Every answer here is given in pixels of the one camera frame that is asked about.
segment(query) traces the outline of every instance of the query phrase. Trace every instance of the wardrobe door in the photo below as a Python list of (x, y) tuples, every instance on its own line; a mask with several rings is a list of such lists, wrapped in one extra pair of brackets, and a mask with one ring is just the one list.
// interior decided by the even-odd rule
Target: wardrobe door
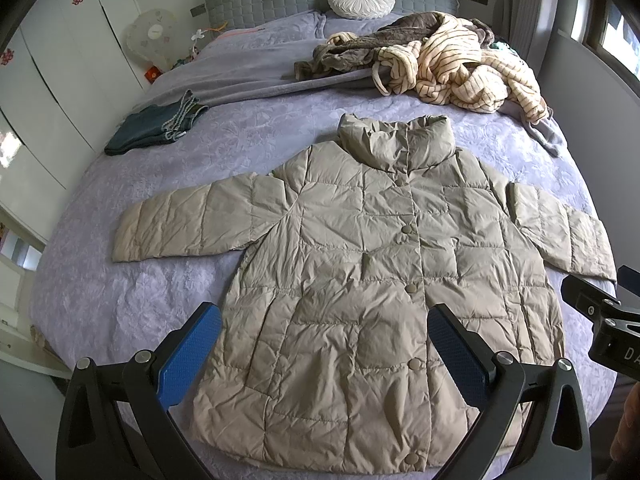
[(140, 8), (136, 0), (100, 0), (100, 4), (107, 15), (111, 30), (120, 44), (122, 52), (127, 58), (129, 66), (136, 75), (143, 91), (151, 86), (145, 77), (145, 72), (151, 67), (151, 62), (145, 61), (127, 49), (127, 29), (140, 15)]
[(46, 243), (69, 195), (0, 114), (0, 207)]
[(21, 27), (60, 107), (100, 151), (143, 93), (100, 1), (38, 0)]
[(40, 77), (18, 30), (0, 64), (0, 112), (36, 160), (65, 189), (73, 189), (95, 152)]

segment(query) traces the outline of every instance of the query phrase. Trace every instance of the jacket sleeve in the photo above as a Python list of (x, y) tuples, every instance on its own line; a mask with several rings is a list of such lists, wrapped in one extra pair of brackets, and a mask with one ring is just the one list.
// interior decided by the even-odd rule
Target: jacket sleeve
[(616, 279), (609, 237), (600, 220), (546, 191), (508, 182), (494, 168), (480, 165), (502, 208), (546, 262), (572, 274)]
[(158, 194), (125, 211), (113, 261), (244, 248), (276, 225), (297, 196), (281, 178), (255, 173)]

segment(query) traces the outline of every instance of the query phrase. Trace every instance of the beige down jacket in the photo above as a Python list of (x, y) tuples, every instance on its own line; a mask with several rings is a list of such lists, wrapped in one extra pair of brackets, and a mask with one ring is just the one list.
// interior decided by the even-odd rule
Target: beige down jacket
[[(339, 141), (268, 176), (132, 206), (118, 262), (246, 248), (192, 431), (263, 466), (441, 465), (477, 415), (427, 336), (446, 303), (494, 350), (550, 364), (564, 341), (543, 260), (614, 279), (601, 222), (457, 148), (449, 120), (344, 115)], [(505, 441), (513, 446), (516, 419)]]

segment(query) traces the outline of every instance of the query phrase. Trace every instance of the red sticker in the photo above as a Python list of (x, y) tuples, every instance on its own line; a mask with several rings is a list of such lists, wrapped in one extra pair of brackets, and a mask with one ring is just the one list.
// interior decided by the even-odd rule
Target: red sticker
[(14, 51), (8, 48), (0, 56), (0, 65), (7, 65), (14, 58)]

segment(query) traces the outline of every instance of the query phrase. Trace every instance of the blue gripper pad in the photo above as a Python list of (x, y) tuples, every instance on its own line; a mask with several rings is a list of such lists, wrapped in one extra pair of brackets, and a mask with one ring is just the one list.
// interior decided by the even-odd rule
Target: blue gripper pad
[(220, 334), (222, 316), (218, 308), (209, 304), (203, 310), (178, 331), (186, 329), (186, 334), (158, 372), (158, 400), (165, 411), (180, 404)]
[[(462, 325), (459, 330), (466, 333)], [(463, 335), (438, 308), (429, 309), (427, 332), (465, 402), (482, 411), (489, 401), (489, 378)]]

